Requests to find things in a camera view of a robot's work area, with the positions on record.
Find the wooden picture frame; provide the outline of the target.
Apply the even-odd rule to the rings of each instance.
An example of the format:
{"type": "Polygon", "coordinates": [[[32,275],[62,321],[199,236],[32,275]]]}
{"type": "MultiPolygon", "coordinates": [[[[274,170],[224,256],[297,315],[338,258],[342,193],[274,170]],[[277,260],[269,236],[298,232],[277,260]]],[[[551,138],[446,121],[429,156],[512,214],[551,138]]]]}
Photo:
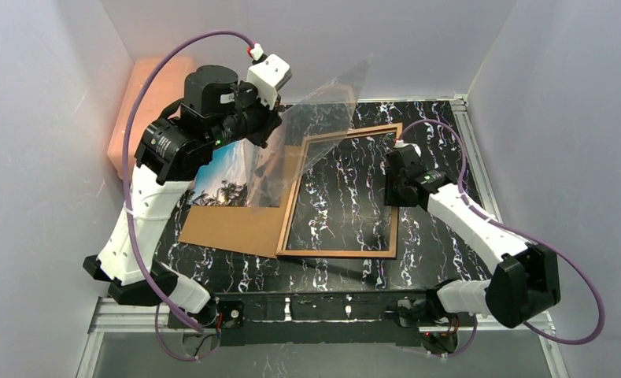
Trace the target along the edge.
{"type": "Polygon", "coordinates": [[[277,257],[396,257],[398,209],[384,203],[384,161],[401,131],[385,124],[303,138],[277,257]]]}

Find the beach landscape photo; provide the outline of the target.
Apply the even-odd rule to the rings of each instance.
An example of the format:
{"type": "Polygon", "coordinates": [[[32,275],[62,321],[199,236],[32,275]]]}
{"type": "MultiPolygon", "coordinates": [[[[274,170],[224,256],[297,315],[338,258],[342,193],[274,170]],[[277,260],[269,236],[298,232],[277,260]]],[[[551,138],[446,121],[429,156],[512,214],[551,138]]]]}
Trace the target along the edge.
{"type": "Polygon", "coordinates": [[[199,169],[189,203],[199,206],[277,207],[283,184],[283,148],[242,140],[220,148],[199,169]]]}

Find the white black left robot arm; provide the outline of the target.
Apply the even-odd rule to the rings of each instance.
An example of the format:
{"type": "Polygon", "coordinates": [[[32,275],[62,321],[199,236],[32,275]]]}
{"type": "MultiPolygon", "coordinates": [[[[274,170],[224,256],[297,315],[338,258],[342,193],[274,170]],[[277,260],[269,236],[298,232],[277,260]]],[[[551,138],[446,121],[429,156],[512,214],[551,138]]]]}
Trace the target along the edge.
{"type": "Polygon", "coordinates": [[[145,129],[135,152],[130,199],[102,251],[83,261],[90,276],[109,284],[118,303],[166,302],[197,314],[210,302],[199,282],[155,259],[158,240],[176,203],[216,150],[242,139],[266,146],[280,125],[279,90],[290,76],[288,65],[272,59],[250,66],[244,80],[229,68],[203,65],[187,75],[182,97],[145,129]]]}

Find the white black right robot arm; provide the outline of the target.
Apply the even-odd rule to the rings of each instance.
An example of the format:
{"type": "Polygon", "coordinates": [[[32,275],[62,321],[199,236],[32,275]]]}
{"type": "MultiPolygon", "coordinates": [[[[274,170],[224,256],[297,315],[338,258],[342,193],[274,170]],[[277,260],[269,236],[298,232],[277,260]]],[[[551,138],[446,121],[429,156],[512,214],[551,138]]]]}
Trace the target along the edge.
{"type": "Polygon", "coordinates": [[[452,313],[494,317],[514,328],[561,300],[557,256],[549,248],[502,230],[460,192],[443,171],[427,168],[420,149],[397,140],[386,155],[385,204],[420,207],[454,231],[482,259],[488,280],[445,280],[425,293],[423,314],[435,320],[452,313]]]}

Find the brown fibreboard backing board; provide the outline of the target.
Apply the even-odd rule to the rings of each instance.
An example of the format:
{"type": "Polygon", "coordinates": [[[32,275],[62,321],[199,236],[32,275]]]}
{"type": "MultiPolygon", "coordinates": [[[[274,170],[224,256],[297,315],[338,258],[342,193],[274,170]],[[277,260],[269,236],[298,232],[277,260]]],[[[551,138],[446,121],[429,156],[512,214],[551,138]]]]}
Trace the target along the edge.
{"type": "Polygon", "coordinates": [[[179,241],[276,259],[289,197],[287,188],[278,207],[192,206],[179,241]]]}

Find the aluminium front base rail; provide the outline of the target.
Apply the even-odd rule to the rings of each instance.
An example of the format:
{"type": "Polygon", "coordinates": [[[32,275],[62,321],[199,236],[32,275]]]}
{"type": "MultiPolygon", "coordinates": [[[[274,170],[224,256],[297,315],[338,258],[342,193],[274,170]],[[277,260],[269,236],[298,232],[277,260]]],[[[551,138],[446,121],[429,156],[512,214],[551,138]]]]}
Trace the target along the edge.
{"type": "Polygon", "coordinates": [[[406,293],[230,294],[203,332],[98,301],[80,377],[565,377],[559,347],[492,317],[409,321],[406,293]]]}

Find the clear acrylic sheet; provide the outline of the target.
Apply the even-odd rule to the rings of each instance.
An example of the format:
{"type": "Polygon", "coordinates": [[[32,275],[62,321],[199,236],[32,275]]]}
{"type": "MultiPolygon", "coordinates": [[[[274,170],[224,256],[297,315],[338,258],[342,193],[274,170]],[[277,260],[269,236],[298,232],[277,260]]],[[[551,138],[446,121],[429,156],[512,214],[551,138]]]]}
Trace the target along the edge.
{"type": "Polygon", "coordinates": [[[267,147],[244,143],[248,206],[278,206],[286,190],[347,136],[370,68],[365,58],[301,101],[284,105],[267,147]]]}

